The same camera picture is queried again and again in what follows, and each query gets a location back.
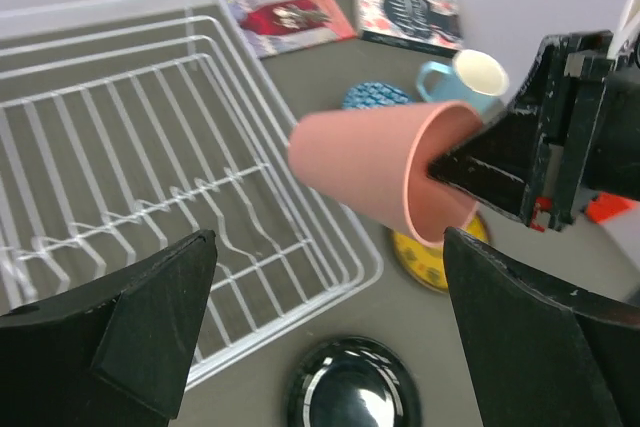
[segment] countertop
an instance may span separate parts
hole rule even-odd
[[[338,2],[353,21],[352,0]],[[363,81],[390,82],[417,98],[413,81],[418,67],[430,59],[350,40],[264,64],[300,118],[338,108],[349,87]],[[562,233],[540,234],[486,209],[481,212],[494,246],[533,267],[614,299],[626,298],[640,282],[640,273],[605,232],[583,217]],[[281,427],[283,389],[297,359],[323,339],[341,334],[372,337],[402,358],[418,383],[425,426],[482,425],[449,297],[413,281],[394,260],[386,230],[367,219],[363,223],[385,259],[382,278],[187,392],[172,427]]]

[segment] white wire rack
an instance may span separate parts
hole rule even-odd
[[[293,179],[295,116],[222,0],[1,13],[0,36],[6,309],[212,228],[189,388],[380,276],[353,212]]]

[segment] light blue mug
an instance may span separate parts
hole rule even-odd
[[[424,81],[432,72],[442,75],[440,81],[427,91]],[[459,51],[451,65],[427,62],[420,68],[416,87],[427,102],[463,100],[483,114],[496,98],[509,88],[509,76],[500,63],[484,52],[465,49]]]

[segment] wire rack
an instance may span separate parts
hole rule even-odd
[[[212,228],[190,388],[370,285],[357,217],[286,166],[295,122],[222,0],[0,14],[3,310]]]

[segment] table surface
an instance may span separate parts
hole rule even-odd
[[[352,0],[338,0],[353,21]],[[275,85],[298,118],[339,108],[353,84],[392,83],[417,97],[413,81],[431,56],[350,40],[265,60]],[[640,273],[584,218],[562,233],[529,230],[481,209],[494,246],[522,262],[596,293],[626,298]],[[172,427],[240,425],[281,427],[286,378],[296,360],[328,337],[358,334],[394,350],[418,383],[424,425],[482,425],[448,296],[425,289],[403,272],[385,229],[363,219],[385,259],[382,278],[190,390]]]

